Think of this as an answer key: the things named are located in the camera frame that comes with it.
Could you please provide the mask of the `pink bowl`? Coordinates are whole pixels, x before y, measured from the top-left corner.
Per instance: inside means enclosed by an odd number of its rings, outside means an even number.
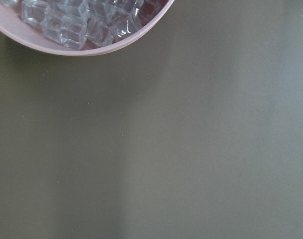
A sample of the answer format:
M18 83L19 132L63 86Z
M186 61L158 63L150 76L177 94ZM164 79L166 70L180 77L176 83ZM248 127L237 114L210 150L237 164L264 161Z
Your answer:
M72 48L67 48L59 45L47 38L45 38L39 31L34 30L31 26L20 20L20 7L9 8L5 7L0 3L0 32L10 38L11 40L26 46L30 49L40 51L43 53L61 55L61 56L75 56L75 57L87 57L87 56L97 56L104 55L107 53L115 52L120 50L141 37L143 37L147 32L149 32L158 21L165 15L171 5L174 3L173 0L163 1L163 6L161 10L153 19L149 21L142 29L137 31L132 36L121 40L112 45L94 48L88 43L85 44L84 50L75 50Z

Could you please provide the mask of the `clear ice cubes pile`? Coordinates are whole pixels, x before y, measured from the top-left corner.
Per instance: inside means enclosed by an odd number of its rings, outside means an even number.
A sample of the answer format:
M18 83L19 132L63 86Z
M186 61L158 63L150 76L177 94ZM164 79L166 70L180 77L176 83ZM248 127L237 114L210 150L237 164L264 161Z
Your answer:
M75 50L124 40L148 24L165 0L1 0L35 32Z

